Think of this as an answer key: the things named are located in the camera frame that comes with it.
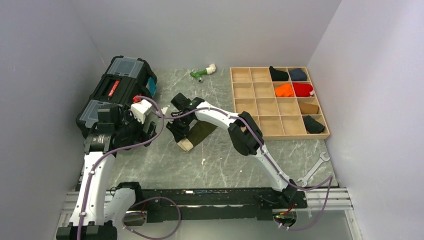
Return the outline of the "red rolled cloth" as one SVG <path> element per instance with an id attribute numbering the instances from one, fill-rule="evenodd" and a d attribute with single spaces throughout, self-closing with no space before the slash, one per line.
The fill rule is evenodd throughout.
<path id="1" fill-rule="evenodd" d="M 313 86 L 309 83 L 292 83 L 294 93 L 297 97 L 312 97 L 315 93 Z"/>

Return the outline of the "orange rolled cloth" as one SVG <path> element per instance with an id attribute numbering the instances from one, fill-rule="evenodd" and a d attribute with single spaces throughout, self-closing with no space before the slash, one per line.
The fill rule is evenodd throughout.
<path id="1" fill-rule="evenodd" d="M 275 87 L 274 93 L 277 98 L 292 98 L 295 96 L 294 90 L 289 83 Z"/>

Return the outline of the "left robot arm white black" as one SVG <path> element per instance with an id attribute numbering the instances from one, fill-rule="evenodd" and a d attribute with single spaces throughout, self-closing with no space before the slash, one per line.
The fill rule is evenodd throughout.
<path id="1" fill-rule="evenodd" d="M 97 108 L 97 121 L 84 140 L 84 169 L 76 205 L 67 226 L 57 229 L 57 240 L 118 239 L 121 219 L 128 209 L 139 209 L 144 196 L 138 182 L 123 182 L 105 205 L 108 180 L 118 151 L 148 145 L 156 136 L 154 122 L 143 131 L 151 113 L 156 109 L 145 100 L 127 110 L 118 104 Z"/>

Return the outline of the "brown rolled cloth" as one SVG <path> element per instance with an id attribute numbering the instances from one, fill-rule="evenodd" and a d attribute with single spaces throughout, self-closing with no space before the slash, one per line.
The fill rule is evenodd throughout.
<path id="1" fill-rule="evenodd" d="M 302 115 L 317 115 L 319 114 L 320 107 L 316 104 L 299 102 L 298 103 L 300 113 Z"/>

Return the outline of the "black plastic toolbox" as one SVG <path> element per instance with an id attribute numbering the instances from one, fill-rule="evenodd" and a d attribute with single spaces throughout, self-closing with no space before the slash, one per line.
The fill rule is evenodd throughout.
<path id="1" fill-rule="evenodd" d="M 136 96 L 153 98 L 158 78 L 148 62 L 142 58 L 115 56 L 85 106 L 75 119 L 82 136 L 86 138 L 98 121 L 97 110 L 106 104 L 117 104 L 129 109 Z"/>

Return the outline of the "silver wrench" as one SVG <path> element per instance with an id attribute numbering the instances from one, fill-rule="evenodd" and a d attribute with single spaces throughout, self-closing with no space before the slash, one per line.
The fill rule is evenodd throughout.
<path id="1" fill-rule="evenodd" d="M 297 179 L 297 182 L 299 182 L 301 184 L 300 186 L 302 188 L 305 188 L 307 186 L 309 179 L 318 170 L 318 168 L 323 163 L 326 163 L 331 159 L 329 156 L 326 156 L 326 154 L 327 154 L 327 152 L 321 152 L 320 155 L 319 155 L 319 159 L 313 165 L 313 167 L 306 173 L 306 175 Z"/>

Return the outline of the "olive green underwear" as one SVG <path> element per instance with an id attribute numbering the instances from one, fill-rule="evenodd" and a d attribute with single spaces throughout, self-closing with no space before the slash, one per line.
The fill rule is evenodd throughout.
<path id="1" fill-rule="evenodd" d="M 212 123 L 199 120 L 189 130 L 187 136 L 177 142 L 177 145 L 185 152 L 189 152 L 213 133 L 216 128 L 217 126 Z"/>

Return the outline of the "black ribbed rolled cloth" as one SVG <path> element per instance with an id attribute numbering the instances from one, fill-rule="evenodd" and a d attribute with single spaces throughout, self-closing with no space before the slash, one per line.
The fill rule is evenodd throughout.
<path id="1" fill-rule="evenodd" d="M 302 117 L 305 129 L 310 134 L 321 134 L 325 131 L 326 127 L 318 122 L 316 119 L 310 115 Z"/>

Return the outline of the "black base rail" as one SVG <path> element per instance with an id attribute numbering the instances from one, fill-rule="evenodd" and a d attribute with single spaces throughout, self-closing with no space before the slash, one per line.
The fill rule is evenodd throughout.
<path id="1" fill-rule="evenodd" d="M 130 206 L 148 223 L 177 220 L 256 219 L 271 221 L 276 213 L 306 209 L 306 194 L 282 193 L 270 187 L 143 189 Z"/>

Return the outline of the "navy rolled cloth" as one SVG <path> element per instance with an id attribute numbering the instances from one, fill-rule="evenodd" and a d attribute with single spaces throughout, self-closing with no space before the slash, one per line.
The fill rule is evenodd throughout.
<path id="1" fill-rule="evenodd" d="M 308 80 L 307 74 L 301 68 L 289 69 L 288 73 L 293 82 L 305 82 Z"/>

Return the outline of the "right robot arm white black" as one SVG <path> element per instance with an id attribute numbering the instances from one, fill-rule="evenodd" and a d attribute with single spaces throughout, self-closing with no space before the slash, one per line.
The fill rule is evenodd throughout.
<path id="1" fill-rule="evenodd" d="M 190 151 L 216 128 L 227 131 L 234 149 L 243 156 L 255 158 L 270 181 L 275 200 L 270 204 L 282 208 L 305 208 L 299 187 L 273 159 L 265 144 L 263 133 L 246 111 L 234 113 L 217 108 L 204 99 L 189 99 L 178 93 L 170 101 L 176 108 L 171 112 L 166 128 L 176 143 Z"/>

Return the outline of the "green white pipe fitting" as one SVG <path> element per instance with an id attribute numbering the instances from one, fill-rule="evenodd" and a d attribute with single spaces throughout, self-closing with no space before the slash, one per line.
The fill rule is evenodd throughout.
<path id="1" fill-rule="evenodd" d="M 215 71 L 217 70 L 217 67 L 216 67 L 216 65 L 213 63 L 213 64 L 210 64 L 207 68 L 205 68 L 204 70 L 201 70 L 201 71 L 197 71 L 197 72 L 191 72 L 190 73 L 190 76 L 192 77 L 192 78 L 194 78 L 195 79 L 195 81 L 197 82 L 197 83 L 202 83 L 203 82 L 203 76 L 204 75 L 211 75 L 211 74 L 213 74 Z"/>

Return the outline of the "wooden compartment tray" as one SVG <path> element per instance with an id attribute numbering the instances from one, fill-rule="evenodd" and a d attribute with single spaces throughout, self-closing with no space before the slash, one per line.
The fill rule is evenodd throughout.
<path id="1" fill-rule="evenodd" d="M 266 141 L 277 140 L 325 140 L 330 130 L 319 103 L 315 87 L 308 70 L 304 66 L 274 66 L 289 75 L 288 81 L 272 81 L 269 67 L 232 67 L 230 81 L 233 105 L 237 113 L 250 113 L 263 133 Z M 307 74 L 307 81 L 292 81 L 289 70 L 301 68 Z M 283 84 L 311 84 L 314 95 L 311 97 L 276 97 L 274 88 Z M 319 106 L 319 114 L 309 115 L 325 126 L 323 133 L 311 134 L 306 131 L 299 102 Z"/>

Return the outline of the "aluminium frame rail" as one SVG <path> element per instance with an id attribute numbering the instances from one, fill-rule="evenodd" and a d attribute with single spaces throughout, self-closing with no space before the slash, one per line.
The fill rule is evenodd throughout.
<path id="1" fill-rule="evenodd" d="M 287 189 L 270 187 L 142 189 L 138 182 L 122 182 L 112 191 L 95 180 L 91 196 L 85 189 L 70 192 L 58 225 L 58 240 L 115 240 L 118 228 L 165 221 L 256 219 L 298 231 L 297 213 L 344 211 L 352 222 L 354 209 L 344 188 L 304 188 L 290 182 Z"/>

